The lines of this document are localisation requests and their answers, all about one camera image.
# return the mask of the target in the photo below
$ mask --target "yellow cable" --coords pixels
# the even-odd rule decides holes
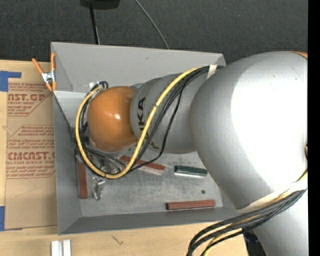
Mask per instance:
[[[308,170],[306,170],[296,182],[302,181],[302,180],[306,179],[307,177],[308,177]],[[266,205],[274,204],[274,203],[278,202],[279,200],[290,196],[290,195],[291,195],[293,192],[295,192],[295,191],[298,191],[298,190],[288,188],[286,191],[284,191],[282,194],[280,194],[277,198],[275,198],[273,201],[270,201],[270,202],[269,202],[268,204],[266,204]],[[237,225],[237,224],[240,224],[240,223],[243,223],[243,222],[247,222],[247,221],[252,220],[252,219],[254,219],[254,218],[258,217],[258,216],[259,216],[259,214],[258,214],[258,215],[255,215],[255,216],[252,216],[252,217],[249,217],[249,218],[246,218],[246,219],[243,219],[243,220],[240,220],[240,221],[237,221],[237,222],[234,222],[234,223],[231,223],[231,224],[227,225],[226,227],[229,227],[229,226],[231,226],[231,225]],[[218,235],[218,236],[216,236],[215,238],[213,238],[213,239],[208,243],[208,245],[206,246],[204,256],[209,256],[209,253],[210,253],[210,251],[211,251],[212,248],[213,248],[213,246],[209,247],[210,245],[212,245],[213,243],[215,243],[215,242],[223,239],[224,237],[229,236],[229,235],[231,235],[232,233],[238,232],[238,231],[240,231],[240,230],[241,230],[241,228],[235,229],[235,230],[229,231],[229,232],[227,232],[227,233]]]
[[[199,69],[199,67],[196,68],[192,68],[182,74],[180,74],[179,76],[177,76],[169,85],[168,87],[164,90],[164,92],[160,95],[160,97],[158,98],[158,100],[156,101],[154,107],[152,108],[150,115],[148,116],[146,122],[145,122],[145,126],[144,129],[141,133],[140,139],[136,145],[135,151],[130,159],[130,162],[128,163],[128,165],[125,167],[125,169],[117,174],[107,174],[103,171],[101,171],[100,169],[96,168],[92,162],[88,159],[88,157],[86,156],[86,153],[82,147],[81,144],[81,140],[80,140],[80,135],[79,135],[79,120],[80,120],[80,115],[82,112],[82,109],[84,107],[84,105],[87,103],[87,101],[89,101],[89,99],[101,88],[96,88],[94,89],[92,92],[90,92],[83,100],[83,102],[81,103],[78,112],[76,114],[76,118],[75,118],[75,138],[76,138],[76,142],[78,144],[79,147],[79,151],[82,155],[82,158],[84,159],[84,161],[86,162],[86,164],[98,175],[105,177],[107,179],[118,179],[121,178],[122,176],[124,176],[131,168],[131,166],[134,164],[137,155],[139,154],[139,150],[145,140],[146,134],[148,132],[149,126],[151,125],[151,121],[157,111],[157,107],[161,104],[161,102],[164,100],[164,98],[166,97],[166,95],[170,92],[170,90],[180,81],[182,80],[184,77],[186,77],[187,75],[189,75],[191,72],[195,71]]]

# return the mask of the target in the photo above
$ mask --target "cardboard box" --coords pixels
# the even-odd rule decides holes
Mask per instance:
[[[50,69],[47,62],[40,66]],[[6,170],[4,229],[56,225],[53,95],[31,61],[1,60],[0,71],[20,73],[20,78],[8,78],[7,120],[4,114],[1,120],[1,137],[6,138],[1,141],[3,148],[6,144],[1,166],[2,188]]]

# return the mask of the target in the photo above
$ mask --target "black wire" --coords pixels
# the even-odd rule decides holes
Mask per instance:
[[[94,87],[91,88],[90,92],[92,92],[97,87],[102,87],[104,90],[106,90],[109,88],[109,84],[107,81],[99,81],[94,85]]]
[[[172,116],[171,116],[170,122],[169,122],[168,127],[167,127],[167,129],[166,129],[166,131],[165,131],[165,134],[164,134],[164,137],[163,137],[163,143],[162,143],[162,147],[161,147],[161,150],[160,150],[159,155],[158,155],[156,158],[152,159],[152,160],[149,160],[149,161],[147,161],[147,162],[145,162],[145,163],[142,163],[142,164],[140,164],[140,165],[138,165],[138,166],[130,169],[130,170],[129,170],[130,172],[132,172],[132,171],[134,171],[134,170],[136,170],[136,169],[139,169],[139,168],[141,168],[141,167],[143,167],[143,166],[146,166],[146,165],[148,165],[148,164],[150,164],[150,163],[153,163],[153,162],[156,161],[159,157],[162,156],[162,154],[163,154],[163,152],[164,152],[164,149],[165,149],[165,146],[166,146],[167,137],[168,137],[168,134],[169,134],[171,125],[172,125],[172,123],[173,123],[173,121],[174,121],[174,118],[175,118],[175,116],[176,116],[177,110],[178,110],[179,105],[180,105],[181,95],[182,95],[182,92],[180,92],[180,95],[179,95],[179,98],[178,98],[178,102],[177,102],[177,104],[176,104],[176,106],[175,106],[174,112],[173,112],[173,114],[172,114]]]
[[[212,238],[212,235],[215,234],[215,233],[211,233],[205,237],[203,237],[202,239],[200,239],[199,241],[196,241],[197,239],[199,239],[201,236],[203,236],[204,234],[212,231],[212,230],[215,230],[217,228],[220,228],[220,227],[223,227],[227,224],[232,224],[232,223],[235,223],[235,222],[239,222],[239,221],[243,221],[245,219],[248,219],[248,218],[251,218],[251,217],[254,217],[254,216],[257,216],[259,215],[260,217],[258,217],[258,220],[260,221],[262,219],[262,217],[264,218],[266,215],[269,215],[271,213],[273,213],[274,211],[276,211],[280,206],[282,206],[284,203],[292,200],[292,198],[297,194],[298,192],[294,192],[292,193],[290,196],[287,196],[267,207],[264,207],[262,209],[258,209],[258,210],[254,210],[254,211],[251,211],[251,212],[248,212],[246,214],[243,214],[243,215],[240,215],[240,216],[236,216],[236,217],[233,217],[233,218],[230,218],[230,219],[227,219],[227,220],[224,220],[224,221],[220,221],[216,224],[213,224],[207,228],[204,228],[203,230],[201,230],[200,232],[198,232],[193,238],[192,240],[190,241],[190,244],[189,244],[189,250],[192,250],[193,247],[198,247],[199,245],[201,245],[202,243],[204,243],[205,241],[207,241],[208,239]]]
[[[88,122],[84,123],[85,120],[85,113],[87,110],[88,102],[84,104],[83,109],[82,109],[82,115],[81,115],[81,129],[80,129],[80,134],[84,136],[85,131],[88,127]]]
[[[90,16],[91,16],[95,44],[100,45],[100,38],[98,35],[98,28],[97,28],[96,19],[95,19],[95,12],[94,12],[94,8],[93,8],[92,4],[89,5],[89,9],[90,9]]]
[[[302,191],[298,191],[296,196],[294,196],[290,201],[288,201],[288,202],[284,203],[283,205],[281,205],[276,211],[271,213],[269,216],[265,217],[262,221],[258,221],[254,225],[251,225],[251,226],[248,226],[248,227],[244,227],[244,228],[242,228],[242,231],[238,231],[238,232],[236,232],[234,234],[228,235],[228,236],[226,236],[226,237],[224,237],[222,239],[219,239],[218,241],[210,244],[209,246],[207,246],[207,248],[202,252],[202,254],[200,256],[204,256],[204,254],[206,253],[207,250],[209,250],[211,247],[219,244],[220,242],[225,241],[225,240],[227,240],[229,238],[236,237],[236,236],[238,236],[240,234],[243,234],[244,232],[248,232],[250,230],[253,230],[253,229],[257,228],[258,226],[266,223],[268,220],[273,218],[275,215],[284,212],[286,209],[288,209],[289,207],[294,205],[303,196],[303,194],[305,192],[306,192],[306,189],[302,190]]]
[[[92,150],[91,148],[87,148],[86,150],[89,153],[91,153],[91,154],[93,154],[95,156],[98,156],[98,157],[100,157],[102,159],[106,159],[107,161],[114,161],[114,162],[118,163],[119,165],[121,165],[122,167],[124,167],[124,168],[126,167],[126,165],[123,162],[121,162],[120,160],[118,160],[118,159],[116,159],[116,158],[114,158],[114,157],[112,157],[110,155],[105,155],[105,154],[99,153],[99,152],[97,152],[95,150]]]
[[[145,10],[145,8],[141,5],[141,3],[138,0],[134,0],[136,2],[136,4],[140,7],[140,9],[144,12],[144,14],[147,16],[147,18],[149,19],[149,21],[151,21],[152,25],[154,26],[154,28],[156,29],[156,31],[158,32],[158,34],[160,35],[163,43],[165,44],[165,47],[170,50],[169,45],[167,44],[165,37],[162,35],[160,29],[157,27],[156,23],[153,21],[153,19],[150,17],[149,13]]]
[[[165,102],[160,114],[158,115],[158,118],[153,126],[153,129],[151,131],[151,133],[148,135],[147,141],[144,143],[143,148],[141,149],[139,155],[136,157],[135,159],[135,163],[137,161],[139,161],[141,159],[141,157],[143,156],[143,154],[145,153],[145,151],[147,150],[149,143],[151,142],[153,136],[155,135],[163,117],[165,116],[165,114],[167,113],[168,109],[170,108],[171,104],[173,103],[173,101],[176,99],[176,97],[182,93],[182,91],[186,88],[186,86],[188,85],[188,83],[190,83],[191,81],[193,81],[194,79],[196,79],[197,77],[199,77],[201,74],[207,72],[209,70],[208,66],[204,66],[201,67],[193,72],[191,72],[190,74],[188,74],[182,81],[180,81],[175,89],[173,90],[173,92],[169,95],[168,100]],[[143,163],[143,166],[150,164],[154,161],[148,161],[147,163]]]
[[[241,235],[241,234],[243,234],[243,233],[244,233],[244,232],[243,232],[243,230],[242,230],[242,231],[238,231],[238,232],[236,232],[236,233],[230,234],[230,235],[228,235],[228,236],[226,236],[226,237],[224,237],[224,238],[221,238],[219,241],[216,241],[216,242],[210,244],[210,245],[201,253],[200,256],[204,256],[207,250],[209,250],[211,247],[219,244],[220,242],[223,242],[223,241],[228,240],[228,239],[230,239],[230,238],[237,237],[237,236],[239,236],[239,235]]]
[[[291,195],[287,196],[286,198],[283,198],[281,200],[279,200],[278,202],[267,206],[263,209],[260,210],[256,210],[256,211],[252,211],[246,214],[243,214],[241,216],[238,217],[234,217],[231,219],[227,219],[225,221],[221,221],[217,224],[211,225],[205,229],[203,229],[202,231],[200,231],[198,234],[196,234],[188,247],[188,253],[187,256],[191,256],[193,251],[199,247],[201,244],[203,244],[204,242],[206,242],[209,239],[212,239],[216,236],[225,234],[227,232],[236,230],[236,229],[242,229],[243,232],[247,232],[249,230],[255,229],[256,227],[262,225],[263,223],[267,222],[268,220],[270,220],[271,218],[273,218],[274,216],[276,216],[277,214],[282,213],[283,211],[285,211],[286,209],[288,209],[289,207],[291,207],[294,203],[296,203],[301,197],[302,195],[305,193],[306,190],[302,190],[302,191],[296,191],[294,193],[292,193]],[[201,236],[203,236],[205,233],[208,233],[214,229],[217,229],[219,227],[225,226],[227,224],[230,223],[235,223],[238,221],[242,221],[245,220],[247,218],[253,217],[255,215],[261,215],[255,219],[240,223],[240,224],[236,224],[236,225],[232,225],[223,229],[220,229],[216,232],[213,232],[211,234],[208,234],[206,236],[204,236],[203,238],[201,238],[200,240],[198,240],[197,242],[195,242],[195,240],[197,240],[198,238],[200,238]]]

